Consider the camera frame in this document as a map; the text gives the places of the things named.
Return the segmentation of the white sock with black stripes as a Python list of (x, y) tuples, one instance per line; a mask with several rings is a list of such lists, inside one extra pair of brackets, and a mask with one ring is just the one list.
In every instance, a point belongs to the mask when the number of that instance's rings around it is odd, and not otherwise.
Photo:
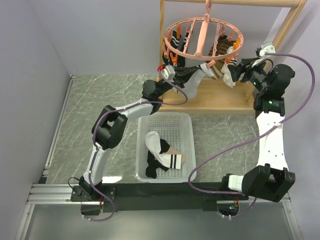
[(191, 75), (188, 81), (184, 84), (183, 92), (187, 95), (188, 99), (193, 99), (197, 95), (197, 90), (200, 82), (205, 77), (214, 77), (214, 72), (206, 63), (196, 66), (196, 71)]

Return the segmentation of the pink round clip hanger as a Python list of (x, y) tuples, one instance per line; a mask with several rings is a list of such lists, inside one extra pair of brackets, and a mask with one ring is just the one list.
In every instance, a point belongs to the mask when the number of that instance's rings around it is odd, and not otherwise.
[[(165, 2), (162, 0), (160, 2), (160, 46), (159, 46), (159, 63), (162, 64), (162, 54), (163, 52), (171, 51), (171, 59), (174, 65), (178, 64), (178, 57), (184, 57), (186, 59), (191, 60), (199, 60), (199, 61), (208, 61), (207, 64), (209, 67), (213, 66), (217, 60), (226, 59), (233, 55), (238, 55), (241, 47), (244, 44), (244, 36), (240, 32), (240, 30), (234, 25), (221, 20), (210, 17), (210, 12), (212, 8), (213, 0), (204, 0), (205, 4), (205, 14), (201, 17), (191, 17), (180, 20), (178, 22), (170, 25), (167, 30), (164, 30), (164, 12), (165, 12)], [(197, 22), (201, 22), (201, 28), (199, 30), (199, 34), (197, 37), (197, 45), (194, 53), (188, 53), (188, 46), (190, 39), (193, 34), (194, 27)], [(208, 28), (210, 23), (216, 24), (215, 36), (213, 41), (213, 52), (211, 55), (204, 55), (204, 46), (206, 42), (206, 37), (208, 33)], [(233, 44), (233, 51), (231, 53), (227, 53), (225, 55), (215, 56), (216, 53), (216, 45), (220, 36), (224, 36), (226, 31), (225, 28), (230, 30), (228, 35), (229, 41), (235, 41)], [(176, 31), (176, 36), (178, 40), (182, 40), (182, 44), (184, 47), (174, 48), (171, 44), (171, 40), (173, 38), (173, 31)]]

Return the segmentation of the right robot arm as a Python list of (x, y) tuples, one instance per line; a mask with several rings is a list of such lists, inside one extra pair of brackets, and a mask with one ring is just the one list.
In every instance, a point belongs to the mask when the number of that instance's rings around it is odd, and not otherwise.
[(227, 174), (219, 187), (222, 198), (230, 200), (237, 194), (279, 202), (296, 181), (285, 159), (283, 124), (285, 100), (283, 95), (295, 71), (286, 64), (272, 66), (265, 72), (266, 60), (242, 59), (238, 65), (228, 66), (231, 79), (251, 82), (258, 93), (253, 108), (260, 135), (259, 155), (255, 168), (245, 175)]

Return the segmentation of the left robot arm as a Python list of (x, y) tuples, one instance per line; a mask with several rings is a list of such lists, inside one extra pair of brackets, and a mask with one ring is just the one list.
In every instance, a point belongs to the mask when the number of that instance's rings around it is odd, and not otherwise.
[(205, 63), (191, 67), (163, 64), (159, 66), (158, 73), (159, 81), (148, 79), (143, 83), (139, 100), (122, 107), (105, 106), (92, 127), (92, 154), (86, 171), (78, 181), (82, 195), (88, 201), (106, 196), (101, 191), (103, 170), (111, 150), (121, 142), (127, 123), (150, 116), (161, 106), (168, 105), (161, 97), (171, 89), (183, 95), (181, 105), (187, 103), (196, 96), (201, 80), (210, 75), (211, 70)]

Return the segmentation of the wooden hanger rack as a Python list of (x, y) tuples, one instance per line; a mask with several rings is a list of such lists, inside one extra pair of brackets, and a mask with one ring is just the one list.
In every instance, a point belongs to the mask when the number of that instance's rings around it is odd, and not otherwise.
[[(278, 51), (298, 16), (307, 4), (306, 0), (210, 0), (211, 4), (243, 5), (290, 8), (272, 43)], [(189, 115), (253, 115), (254, 86), (237, 83), (230, 88), (221, 79), (205, 77), (201, 81), (195, 98), (182, 105), (163, 104), (160, 112), (178, 112)]]

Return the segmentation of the hanging brown striped sock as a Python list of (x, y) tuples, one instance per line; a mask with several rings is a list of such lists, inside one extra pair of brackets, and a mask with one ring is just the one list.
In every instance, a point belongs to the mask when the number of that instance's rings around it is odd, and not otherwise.
[[(217, 40), (217, 44), (216, 44), (216, 51), (215, 51), (215, 56), (220, 56), (220, 55), (226, 55), (227, 54), (227, 50), (232, 47), (235, 43), (235, 40), (229, 40), (227, 35), (221, 35), (218, 40)], [(215, 80), (218, 80), (219, 78), (221, 78), (224, 74), (221, 72), (222, 67), (225, 64), (225, 59), (219, 59), (215, 62), (215, 65), (213, 65), (211, 67), (211, 70), (214, 73), (213, 78)]]

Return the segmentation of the white plastic laundry basket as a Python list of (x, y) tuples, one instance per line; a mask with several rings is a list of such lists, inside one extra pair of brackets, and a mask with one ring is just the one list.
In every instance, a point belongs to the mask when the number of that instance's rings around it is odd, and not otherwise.
[[(181, 169), (156, 170), (156, 178), (146, 176), (148, 166), (148, 148), (145, 136), (156, 131), (161, 139), (184, 154), (185, 162)], [(138, 119), (136, 140), (135, 177), (143, 183), (186, 183), (192, 170), (196, 167), (194, 135), (191, 117), (186, 113), (157, 112)]]

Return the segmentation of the beige sock in basket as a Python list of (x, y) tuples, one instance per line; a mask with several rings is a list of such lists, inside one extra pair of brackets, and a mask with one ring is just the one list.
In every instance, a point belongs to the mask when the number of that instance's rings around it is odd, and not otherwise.
[(171, 155), (181, 155), (181, 165), (185, 163), (185, 155), (181, 153), (180, 151), (174, 149), (172, 146), (169, 147), (168, 151), (165, 152), (165, 154), (171, 154)]

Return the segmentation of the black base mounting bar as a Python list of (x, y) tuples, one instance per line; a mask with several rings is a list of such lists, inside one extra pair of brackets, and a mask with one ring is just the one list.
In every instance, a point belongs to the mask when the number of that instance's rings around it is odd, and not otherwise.
[[(196, 182), (197, 188), (215, 191), (221, 187), (217, 182)], [(203, 210), (218, 211), (217, 202), (248, 200), (248, 196), (234, 194), (208, 194), (194, 190), (184, 183), (100, 183), (97, 187), (115, 203), (118, 211), (155, 211), (155, 210)], [(75, 185), (70, 196), (71, 202), (85, 202), (100, 207), (103, 213), (113, 211), (112, 203), (98, 193), (88, 195), (80, 186)]]

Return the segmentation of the aluminium rail frame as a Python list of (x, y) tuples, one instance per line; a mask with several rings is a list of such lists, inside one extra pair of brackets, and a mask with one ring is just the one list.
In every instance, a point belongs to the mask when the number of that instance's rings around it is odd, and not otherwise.
[(34, 184), (18, 240), (300, 240), (286, 195), (278, 203), (211, 195), (186, 183)]

